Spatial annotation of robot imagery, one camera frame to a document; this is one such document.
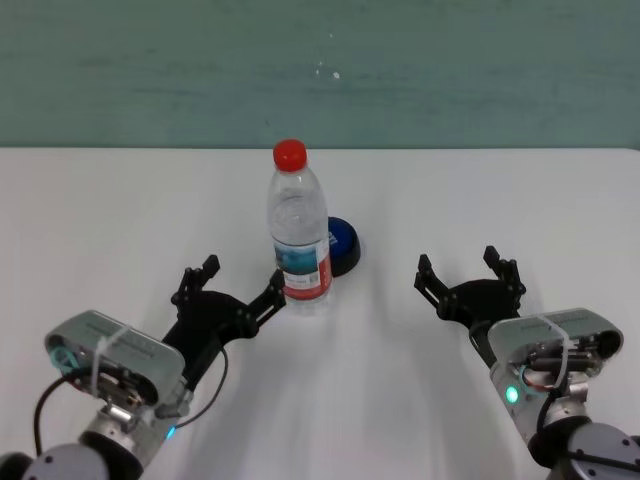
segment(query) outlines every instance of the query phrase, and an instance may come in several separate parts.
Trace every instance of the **red label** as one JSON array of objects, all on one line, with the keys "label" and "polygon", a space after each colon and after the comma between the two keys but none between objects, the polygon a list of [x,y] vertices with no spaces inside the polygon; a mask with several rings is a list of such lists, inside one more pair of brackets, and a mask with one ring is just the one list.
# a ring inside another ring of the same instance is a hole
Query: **red label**
[{"label": "red label", "polygon": [[320,273],[320,285],[314,288],[298,290],[296,288],[284,287],[284,294],[296,300],[311,300],[325,293],[331,285],[331,258],[329,255],[324,257],[318,264],[318,272]]}]

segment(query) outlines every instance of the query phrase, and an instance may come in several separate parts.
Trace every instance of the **red bottle cap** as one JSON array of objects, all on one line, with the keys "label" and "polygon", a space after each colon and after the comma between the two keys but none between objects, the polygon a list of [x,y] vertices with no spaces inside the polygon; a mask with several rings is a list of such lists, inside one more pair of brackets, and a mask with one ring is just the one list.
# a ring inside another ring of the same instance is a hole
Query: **red bottle cap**
[{"label": "red bottle cap", "polygon": [[283,140],[273,148],[273,160],[281,172],[297,172],[307,166],[307,149],[300,140]]}]

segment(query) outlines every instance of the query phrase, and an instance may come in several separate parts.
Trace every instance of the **water bottle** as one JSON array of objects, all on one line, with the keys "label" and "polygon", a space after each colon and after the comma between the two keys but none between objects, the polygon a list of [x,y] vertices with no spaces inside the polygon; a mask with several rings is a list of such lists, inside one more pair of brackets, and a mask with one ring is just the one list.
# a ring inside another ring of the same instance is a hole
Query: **water bottle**
[{"label": "water bottle", "polygon": [[324,298],[331,286],[327,205],[318,179],[307,166],[299,140],[273,149],[268,221],[276,263],[284,273],[284,293],[294,301]]}]

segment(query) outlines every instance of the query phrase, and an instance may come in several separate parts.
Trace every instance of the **bottle label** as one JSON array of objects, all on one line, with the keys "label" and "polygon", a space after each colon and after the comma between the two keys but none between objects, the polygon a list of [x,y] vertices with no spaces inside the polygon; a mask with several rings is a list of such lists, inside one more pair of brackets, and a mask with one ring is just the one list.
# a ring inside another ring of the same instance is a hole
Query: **bottle label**
[{"label": "bottle label", "polygon": [[296,300],[319,297],[331,285],[329,240],[310,245],[286,245],[274,240],[276,263],[284,273],[284,293]]}]

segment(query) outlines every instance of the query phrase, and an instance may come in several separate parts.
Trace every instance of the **green led light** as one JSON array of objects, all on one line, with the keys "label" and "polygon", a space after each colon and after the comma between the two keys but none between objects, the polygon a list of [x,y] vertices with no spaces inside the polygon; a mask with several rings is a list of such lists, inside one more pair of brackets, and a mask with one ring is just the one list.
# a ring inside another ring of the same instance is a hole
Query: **green led light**
[{"label": "green led light", "polygon": [[518,389],[513,385],[509,385],[507,390],[504,392],[504,398],[507,399],[507,402],[514,404],[518,401],[518,397],[520,394],[518,393]]}]

